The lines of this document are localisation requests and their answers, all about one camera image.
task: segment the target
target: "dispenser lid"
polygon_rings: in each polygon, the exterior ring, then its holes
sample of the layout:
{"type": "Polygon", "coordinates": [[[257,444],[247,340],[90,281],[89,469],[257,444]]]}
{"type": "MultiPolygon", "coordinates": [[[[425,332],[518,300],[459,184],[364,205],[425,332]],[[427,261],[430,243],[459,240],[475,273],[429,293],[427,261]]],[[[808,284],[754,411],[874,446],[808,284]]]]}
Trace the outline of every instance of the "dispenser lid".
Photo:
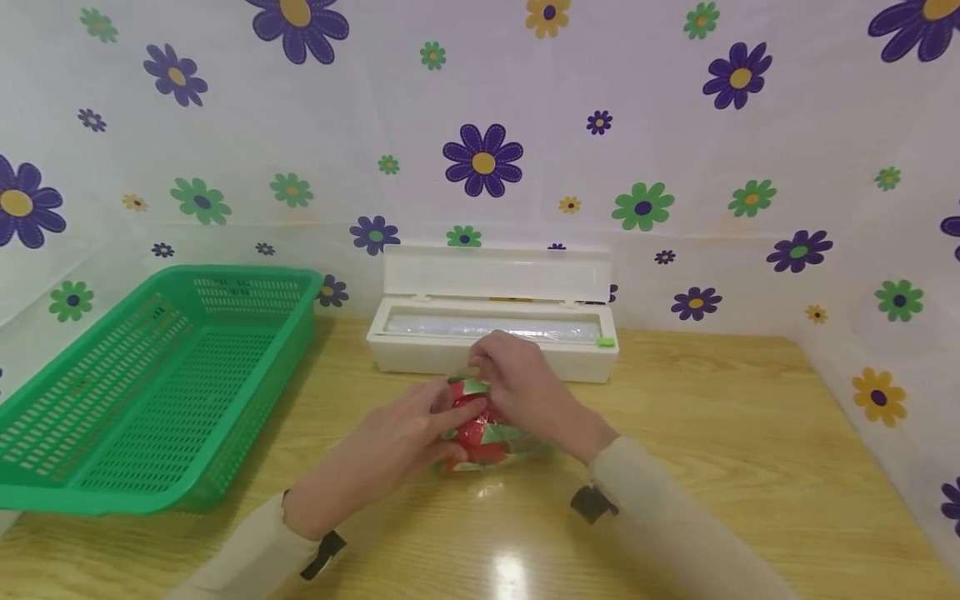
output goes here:
{"type": "Polygon", "coordinates": [[[389,246],[386,294],[606,302],[609,252],[389,246]]]}

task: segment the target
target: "yellow flower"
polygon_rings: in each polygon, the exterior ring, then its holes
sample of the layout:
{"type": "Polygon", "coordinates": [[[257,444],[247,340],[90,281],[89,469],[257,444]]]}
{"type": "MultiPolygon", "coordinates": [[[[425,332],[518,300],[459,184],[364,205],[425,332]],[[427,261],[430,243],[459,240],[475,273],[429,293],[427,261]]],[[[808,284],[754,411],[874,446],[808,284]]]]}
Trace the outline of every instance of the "yellow flower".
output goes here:
{"type": "Polygon", "coordinates": [[[580,210],[580,201],[577,200],[576,196],[567,196],[560,201],[559,209],[568,215],[572,215],[580,210]]]}
{"type": "Polygon", "coordinates": [[[570,0],[527,0],[527,29],[537,28],[538,39],[550,34],[556,37],[561,27],[566,27],[569,17],[565,11],[570,8],[570,0]]]}
{"type": "Polygon", "coordinates": [[[806,317],[814,323],[826,323],[827,311],[820,304],[811,304],[806,308],[806,317]]]}
{"type": "Polygon", "coordinates": [[[125,204],[130,210],[135,210],[136,212],[146,212],[147,210],[147,201],[140,198],[136,194],[127,194],[124,196],[123,204],[125,204]]]}
{"type": "Polygon", "coordinates": [[[853,378],[853,402],[864,407],[869,422],[880,419],[887,427],[894,427],[897,419],[906,419],[906,409],[900,404],[906,400],[906,392],[891,385],[893,379],[887,371],[876,373],[873,369],[864,369],[862,377],[853,378]]]}

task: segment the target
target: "left hand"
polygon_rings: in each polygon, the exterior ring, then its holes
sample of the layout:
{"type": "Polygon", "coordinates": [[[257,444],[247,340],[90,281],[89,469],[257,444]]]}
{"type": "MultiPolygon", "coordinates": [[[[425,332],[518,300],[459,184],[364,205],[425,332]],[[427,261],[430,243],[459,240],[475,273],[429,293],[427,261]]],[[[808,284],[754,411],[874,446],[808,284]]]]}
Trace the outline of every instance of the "left hand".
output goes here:
{"type": "Polygon", "coordinates": [[[440,436],[479,415],[486,400],[452,406],[450,388],[439,378],[373,409],[287,493],[283,501],[287,527],[303,538],[320,540],[434,463],[466,460],[462,447],[440,436]]]}

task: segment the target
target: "plastic wrap roll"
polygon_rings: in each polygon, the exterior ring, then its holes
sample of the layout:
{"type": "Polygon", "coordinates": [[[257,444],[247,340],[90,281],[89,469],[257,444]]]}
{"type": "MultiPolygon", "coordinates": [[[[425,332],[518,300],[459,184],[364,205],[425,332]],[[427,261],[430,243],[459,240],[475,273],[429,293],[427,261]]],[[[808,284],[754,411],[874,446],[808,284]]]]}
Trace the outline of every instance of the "plastic wrap roll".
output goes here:
{"type": "Polygon", "coordinates": [[[393,315],[388,333],[481,338],[495,329],[515,336],[549,342],[593,344],[600,337],[600,324],[588,321],[517,319],[507,317],[459,317],[442,315],[393,315]]]}

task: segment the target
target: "white dispenser box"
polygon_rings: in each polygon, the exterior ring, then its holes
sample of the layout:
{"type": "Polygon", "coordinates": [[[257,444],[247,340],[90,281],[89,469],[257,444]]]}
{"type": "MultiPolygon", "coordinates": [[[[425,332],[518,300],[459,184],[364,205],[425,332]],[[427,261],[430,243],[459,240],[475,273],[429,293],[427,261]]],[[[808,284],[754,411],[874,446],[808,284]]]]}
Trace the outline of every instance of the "white dispenser box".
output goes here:
{"type": "Polygon", "coordinates": [[[367,341],[382,371],[448,374],[498,328],[536,341],[560,379],[604,383],[611,267],[608,252],[389,246],[367,341]]]}

